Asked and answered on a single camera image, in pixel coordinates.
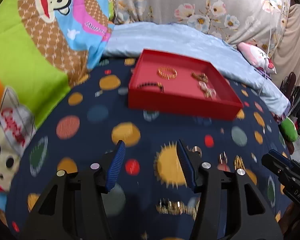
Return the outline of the colourful monkey cartoon quilt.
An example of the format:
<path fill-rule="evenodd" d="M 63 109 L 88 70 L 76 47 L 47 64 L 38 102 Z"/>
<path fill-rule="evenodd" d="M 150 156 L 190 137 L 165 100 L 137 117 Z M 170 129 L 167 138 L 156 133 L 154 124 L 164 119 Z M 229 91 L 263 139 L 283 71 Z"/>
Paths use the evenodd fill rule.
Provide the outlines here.
<path fill-rule="evenodd" d="M 113 31 L 115 0 L 0 0 L 0 218 L 24 151 Z"/>

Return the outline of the navy planet print bedsheet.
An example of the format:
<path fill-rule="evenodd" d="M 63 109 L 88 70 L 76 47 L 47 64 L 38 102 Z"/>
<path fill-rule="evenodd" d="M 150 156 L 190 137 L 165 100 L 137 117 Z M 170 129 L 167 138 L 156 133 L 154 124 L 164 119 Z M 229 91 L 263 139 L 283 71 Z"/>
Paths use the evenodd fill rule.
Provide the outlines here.
<path fill-rule="evenodd" d="M 132 69 L 123 59 L 104 60 L 38 129 L 7 197 L 6 218 L 14 235 L 19 235 L 58 170 L 83 171 L 119 140 L 127 147 L 125 162 L 114 188 L 103 196 L 116 239 L 189 238 L 199 195 L 185 184 L 176 153 L 178 139 L 199 146 L 202 158 L 214 166 L 223 151 L 230 170 L 234 159 L 241 157 L 275 218 L 282 218 L 290 200 L 261 158 L 272 149 L 285 157 L 289 152 L 255 90 L 229 81 L 244 105 L 232 121 L 134 110 L 127 106 Z"/>

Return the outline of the grey floral bedsheet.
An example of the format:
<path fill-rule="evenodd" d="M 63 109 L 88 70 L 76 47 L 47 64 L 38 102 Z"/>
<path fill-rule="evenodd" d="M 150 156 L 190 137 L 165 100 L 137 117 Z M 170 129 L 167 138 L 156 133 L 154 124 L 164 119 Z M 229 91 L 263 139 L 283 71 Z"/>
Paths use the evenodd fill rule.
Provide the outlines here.
<path fill-rule="evenodd" d="M 266 48 L 281 39 L 290 0 L 116 0 L 115 23 L 179 23 L 232 46 Z"/>

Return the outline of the gold hoop earring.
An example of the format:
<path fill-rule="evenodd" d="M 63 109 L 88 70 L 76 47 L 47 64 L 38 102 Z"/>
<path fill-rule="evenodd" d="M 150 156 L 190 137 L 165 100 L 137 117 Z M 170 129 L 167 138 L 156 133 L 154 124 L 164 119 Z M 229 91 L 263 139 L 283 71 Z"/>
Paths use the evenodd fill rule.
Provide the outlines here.
<path fill-rule="evenodd" d="M 220 165 L 226 165 L 228 163 L 228 158 L 224 151 L 219 154 L 218 162 Z"/>

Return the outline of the gold chain cuff bangle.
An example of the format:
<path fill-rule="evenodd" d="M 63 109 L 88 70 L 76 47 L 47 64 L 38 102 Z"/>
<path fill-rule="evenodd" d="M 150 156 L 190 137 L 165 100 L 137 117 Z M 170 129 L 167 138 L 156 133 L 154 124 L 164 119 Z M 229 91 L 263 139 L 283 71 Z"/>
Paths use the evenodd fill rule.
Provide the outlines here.
<path fill-rule="evenodd" d="M 166 80 L 173 80 L 177 77 L 177 71 L 172 67 L 160 67 L 157 70 L 157 74 Z"/>

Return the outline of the pink cartoon pillow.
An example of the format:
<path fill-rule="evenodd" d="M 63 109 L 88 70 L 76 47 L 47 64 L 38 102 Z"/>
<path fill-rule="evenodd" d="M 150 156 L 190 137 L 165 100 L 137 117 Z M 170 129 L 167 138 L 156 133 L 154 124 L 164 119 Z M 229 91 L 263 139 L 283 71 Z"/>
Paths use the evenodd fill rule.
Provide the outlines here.
<path fill-rule="evenodd" d="M 273 62 L 262 49 L 244 42 L 239 43 L 237 49 L 253 67 L 263 69 L 267 74 L 277 74 Z"/>

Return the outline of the light blue blanket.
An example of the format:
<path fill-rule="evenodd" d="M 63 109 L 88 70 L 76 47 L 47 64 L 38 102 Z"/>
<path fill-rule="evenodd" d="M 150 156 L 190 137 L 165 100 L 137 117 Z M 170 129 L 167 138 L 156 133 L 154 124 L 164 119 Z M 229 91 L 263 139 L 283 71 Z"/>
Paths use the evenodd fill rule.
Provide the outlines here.
<path fill-rule="evenodd" d="M 159 50 L 208 61 L 224 76 L 256 90 L 268 109 L 287 115 L 290 102 L 242 54 L 220 38 L 182 24 L 138 22 L 116 25 L 104 49 L 105 57 L 138 57 L 144 49 Z"/>

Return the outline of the green plush toy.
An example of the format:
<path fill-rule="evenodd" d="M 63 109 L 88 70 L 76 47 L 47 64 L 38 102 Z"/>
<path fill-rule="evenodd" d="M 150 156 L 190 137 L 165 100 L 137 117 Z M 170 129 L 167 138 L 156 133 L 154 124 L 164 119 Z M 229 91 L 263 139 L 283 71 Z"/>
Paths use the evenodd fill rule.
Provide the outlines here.
<path fill-rule="evenodd" d="M 280 124 L 283 134 L 286 139 L 291 142 L 295 142 L 298 139 L 298 132 L 294 125 L 294 122 L 290 118 L 285 118 Z"/>

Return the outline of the red jewelry tray box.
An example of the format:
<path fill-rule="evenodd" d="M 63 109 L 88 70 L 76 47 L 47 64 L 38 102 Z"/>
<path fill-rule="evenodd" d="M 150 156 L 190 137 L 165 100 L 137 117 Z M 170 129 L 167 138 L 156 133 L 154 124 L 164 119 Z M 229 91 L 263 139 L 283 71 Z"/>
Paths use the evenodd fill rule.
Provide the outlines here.
<path fill-rule="evenodd" d="M 178 75 L 166 80 L 160 67 Z M 163 113 L 234 120 L 243 103 L 221 73 L 207 61 L 144 49 L 129 82 L 128 107 Z"/>

